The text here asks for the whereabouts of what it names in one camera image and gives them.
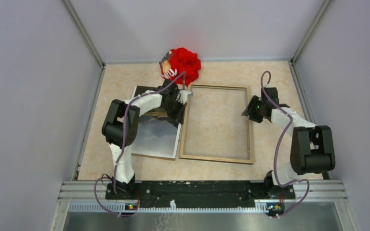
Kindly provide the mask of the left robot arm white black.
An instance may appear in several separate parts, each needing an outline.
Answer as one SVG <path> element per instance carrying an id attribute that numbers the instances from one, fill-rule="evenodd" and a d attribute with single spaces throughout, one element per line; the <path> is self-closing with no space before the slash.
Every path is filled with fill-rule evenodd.
<path id="1" fill-rule="evenodd" d="M 122 198 L 129 199 L 135 193 L 132 144 L 141 120 L 149 116 L 175 126 L 182 124 L 192 95 L 192 91 L 180 89 L 176 83 L 165 80 L 161 86 L 145 88 L 131 99 L 111 102 L 101 132 L 113 156 L 112 183 Z"/>

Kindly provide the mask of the landscape photo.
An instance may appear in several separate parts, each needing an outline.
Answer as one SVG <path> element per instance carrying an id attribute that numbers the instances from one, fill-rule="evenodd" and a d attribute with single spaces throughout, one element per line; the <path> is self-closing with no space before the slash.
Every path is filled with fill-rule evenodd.
<path id="1" fill-rule="evenodd" d="M 175 159 L 182 124 L 168 115 L 167 106 L 161 100 L 139 117 L 137 135 L 131 144 L 132 154 Z"/>

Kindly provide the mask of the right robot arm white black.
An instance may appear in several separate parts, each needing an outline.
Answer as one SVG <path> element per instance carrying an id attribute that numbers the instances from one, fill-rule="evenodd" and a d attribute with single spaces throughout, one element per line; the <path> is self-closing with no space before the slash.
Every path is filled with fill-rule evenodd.
<path id="1" fill-rule="evenodd" d="M 287 104 L 280 104 L 277 88 L 262 88 L 261 95 L 252 96 L 242 115 L 256 123 L 266 119 L 282 128 L 275 149 L 273 170 L 264 179 L 263 191 L 267 197 L 277 198 L 284 188 L 302 181 L 309 174 L 321 174 L 335 168 L 331 128 L 309 122 Z M 290 160 L 279 167 L 278 152 L 285 135 L 291 137 Z"/>

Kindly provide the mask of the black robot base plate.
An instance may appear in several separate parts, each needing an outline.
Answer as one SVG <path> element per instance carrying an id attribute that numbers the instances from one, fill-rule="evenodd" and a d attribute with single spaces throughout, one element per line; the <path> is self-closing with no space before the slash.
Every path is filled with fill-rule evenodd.
<path id="1" fill-rule="evenodd" d="M 140 208 L 252 208 L 255 200 L 294 199 L 292 186 L 281 188 L 257 180 L 136 181 L 128 191 L 107 185 L 107 200 L 134 200 Z"/>

